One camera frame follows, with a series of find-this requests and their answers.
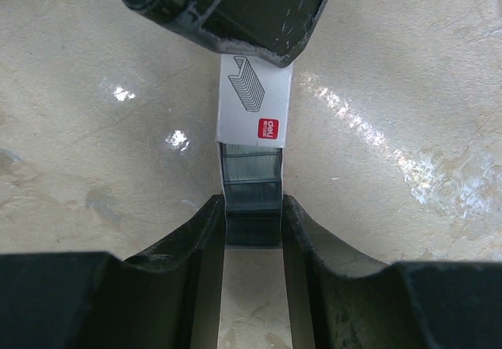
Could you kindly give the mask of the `white staple box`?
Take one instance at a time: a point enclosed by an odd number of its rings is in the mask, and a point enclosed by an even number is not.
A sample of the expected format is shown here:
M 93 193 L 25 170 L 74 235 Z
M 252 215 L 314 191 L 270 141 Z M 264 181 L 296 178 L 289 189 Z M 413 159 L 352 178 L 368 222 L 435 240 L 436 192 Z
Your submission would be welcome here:
M 220 57 L 216 140 L 222 144 L 284 148 L 293 67 L 254 56 Z

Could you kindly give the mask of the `large staple strip block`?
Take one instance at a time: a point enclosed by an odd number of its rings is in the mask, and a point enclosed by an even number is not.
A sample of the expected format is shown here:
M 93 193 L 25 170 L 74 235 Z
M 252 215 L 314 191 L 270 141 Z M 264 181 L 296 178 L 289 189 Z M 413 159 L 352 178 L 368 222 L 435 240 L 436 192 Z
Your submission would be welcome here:
M 275 249 L 282 244 L 282 149 L 219 144 L 226 245 Z

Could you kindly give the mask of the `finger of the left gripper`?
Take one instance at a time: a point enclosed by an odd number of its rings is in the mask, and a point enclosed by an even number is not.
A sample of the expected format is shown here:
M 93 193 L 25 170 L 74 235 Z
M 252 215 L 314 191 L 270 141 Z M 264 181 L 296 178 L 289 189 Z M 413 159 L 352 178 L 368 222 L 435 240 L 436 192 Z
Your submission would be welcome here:
M 289 66 L 329 0 L 122 0 L 144 18 L 219 54 Z

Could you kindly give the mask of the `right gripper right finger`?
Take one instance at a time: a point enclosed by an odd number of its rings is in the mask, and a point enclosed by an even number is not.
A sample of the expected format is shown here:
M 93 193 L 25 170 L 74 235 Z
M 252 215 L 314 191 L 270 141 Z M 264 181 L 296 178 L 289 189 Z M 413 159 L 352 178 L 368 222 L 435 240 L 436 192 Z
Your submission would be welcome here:
M 498 348 L 498 262 L 385 264 L 317 224 L 291 196 L 282 249 L 295 348 Z

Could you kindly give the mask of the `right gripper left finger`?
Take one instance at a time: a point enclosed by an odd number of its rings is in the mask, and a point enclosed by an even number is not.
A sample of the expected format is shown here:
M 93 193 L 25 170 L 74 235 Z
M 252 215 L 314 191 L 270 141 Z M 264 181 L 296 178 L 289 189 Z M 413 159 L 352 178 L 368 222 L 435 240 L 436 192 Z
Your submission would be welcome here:
M 106 252 L 1 258 L 4 348 L 215 348 L 224 199 L 126 260 Z

